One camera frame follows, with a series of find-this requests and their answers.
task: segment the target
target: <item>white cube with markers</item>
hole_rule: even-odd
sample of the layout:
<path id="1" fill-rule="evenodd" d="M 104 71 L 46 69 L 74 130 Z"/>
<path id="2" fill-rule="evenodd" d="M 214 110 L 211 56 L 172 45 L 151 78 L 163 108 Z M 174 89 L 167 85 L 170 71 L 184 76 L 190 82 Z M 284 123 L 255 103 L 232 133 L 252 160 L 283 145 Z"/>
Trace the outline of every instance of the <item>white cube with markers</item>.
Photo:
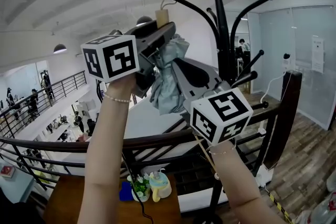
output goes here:
<path id="1" fill-rule="evenodd" d="M 106 83 L 140 70 L 135 36 L 103 36 L 81 45 L 90 75 Z"/>
<path id="2" fill-rule="evenodd" d="M 253 109 L 238 88 L 191 103 L 190 126 L 210 145 L 242 134 Z"/>

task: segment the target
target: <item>yellow and black striped tape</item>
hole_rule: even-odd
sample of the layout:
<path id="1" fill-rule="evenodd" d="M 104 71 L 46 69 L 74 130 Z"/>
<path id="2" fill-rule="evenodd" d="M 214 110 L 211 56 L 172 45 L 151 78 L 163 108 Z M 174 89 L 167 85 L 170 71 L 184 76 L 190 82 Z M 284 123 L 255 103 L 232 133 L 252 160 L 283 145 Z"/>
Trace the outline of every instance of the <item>yellow and black striped tape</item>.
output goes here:
<path id="1" fill-rule="evenodd" d="M 289 217 L 289 214 L 281 206 L 281 204 L 274 198 L 274 196 L 268 190 L 265 189 L 265 191 L 267 192 L 267 194 L 268 194 L 269 198 L 271 199 L 271 201 L 274 202 L 274 204 L 277 206 L 277 208 L 283 213 L 283 215 L 284 215 L 284 217 L 286 219 L 286 222 L 288 222 L 290 224 L 293 224 L 292 220 Z"/>

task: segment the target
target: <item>black and white pattern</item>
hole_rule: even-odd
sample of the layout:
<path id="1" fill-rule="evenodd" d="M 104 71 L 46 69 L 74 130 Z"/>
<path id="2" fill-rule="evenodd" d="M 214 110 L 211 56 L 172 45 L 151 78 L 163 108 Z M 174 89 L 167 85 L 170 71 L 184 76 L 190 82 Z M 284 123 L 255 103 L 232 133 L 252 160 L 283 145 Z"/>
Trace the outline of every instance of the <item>black and white pattern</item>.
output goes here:
<path id="1" fill-rule="evenodd" d="M 103 74 L 99 65 L 97 51 L 94 49 L 83 49 L 83 53 L 89 73 L 96 77 L 103 78 Z"/>
<path id="2" fill-rule="evenodd" d="M 246 118 L 244 118 L 240 121 L 237 121 L 237 122 L 235 122 L 235 123 L 233 123 L 229 126 L 224 127 L 224 130 L 223 130 L 222 135 L 220 136 L 218 142 L 219 143 L 223 142 L 225 140 L 231 139 L 234 136 L 240 134 L 243 131 L 247 120 L 248 120 L 248 117 L 246 117 Z"/>
<path id="3" fill-rule="evenodd" d="M 202 115 L 197 109 L 194 108 L 193 112 L 193 126 L 196 128 L 203 136 L 213 141 L 216 133 L 216 125 L 208 120 L 204 115 Z"/>
<path id="4" fill-rule="evenodd" d="M 136 68 L 131 40 L 105 47 L 103 54 L 110 78 Z"/>
<path id="5" fill-rule="evenodd" d="M 223 122 L 233 119 L 248 111 L 234 92 L 226 92 L 221 95 L 209 98 L 209 102 L 214 107 Z"/>
<path id="6" fill-rule="evenodd" d="M 93 45 L 98 45 L 98 44 L 102 44 L 106 41 L 109 41 L 111 39 L 117 38 L 116 36 L 103 36 L 100 38 L 96 38 L 94 40 L 91 40 L 89 42 L 87 42 L 86 44 L 93 44 Z"/>

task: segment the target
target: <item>brown table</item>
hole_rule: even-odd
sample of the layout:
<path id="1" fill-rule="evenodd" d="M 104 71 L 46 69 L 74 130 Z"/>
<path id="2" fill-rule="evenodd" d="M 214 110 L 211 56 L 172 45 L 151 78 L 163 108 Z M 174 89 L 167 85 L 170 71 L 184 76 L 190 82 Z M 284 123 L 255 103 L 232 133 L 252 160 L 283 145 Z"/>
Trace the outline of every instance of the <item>brown table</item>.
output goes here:
<path id="1" fill-rule="evenodd" d="M 144 202 L 145 213 L 150 215 L 155 224 L 178 224 L 181 222 L 179 201 L 173 176 L 168 176 L 172 193 L 169 197 L 153 202 L 152 197 Z M 84 177 L 61 176 L 52 192 L 44 212 L 46 224 L 76 224 L 82 203 Z M 119 202 L 120 224 L 150 224 L 151 221 L 142 216 L 141 206 L 137 201 Z"/>

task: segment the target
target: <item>ceiling light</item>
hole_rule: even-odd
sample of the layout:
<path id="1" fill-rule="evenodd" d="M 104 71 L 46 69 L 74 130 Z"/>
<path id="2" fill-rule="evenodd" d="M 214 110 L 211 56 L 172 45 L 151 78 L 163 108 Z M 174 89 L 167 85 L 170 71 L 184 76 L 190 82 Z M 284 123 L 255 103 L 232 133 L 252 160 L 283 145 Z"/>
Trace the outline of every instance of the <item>ceiling light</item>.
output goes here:
<path id="1" fill-rule="evenodd" d="M 136 22 L 136 26 L 140 26 L 140 25 L 143 25 L 145 23 L 148 23 L 148 22 L 151 22 L 152 21 L 152 18 L 151 17 L 148 17 L 148 16 L 142 16 L 139 18 L 139 20 Z"/>
<path id="2" fill-rule="evenodd" d="M 67 47 L 64 46 L 63 44 L 58 44 L 56 45 L 56 47 L 54 48 L 54 54 L 59 54 L 63 51 L 66 51 L 67 50 Z"/>

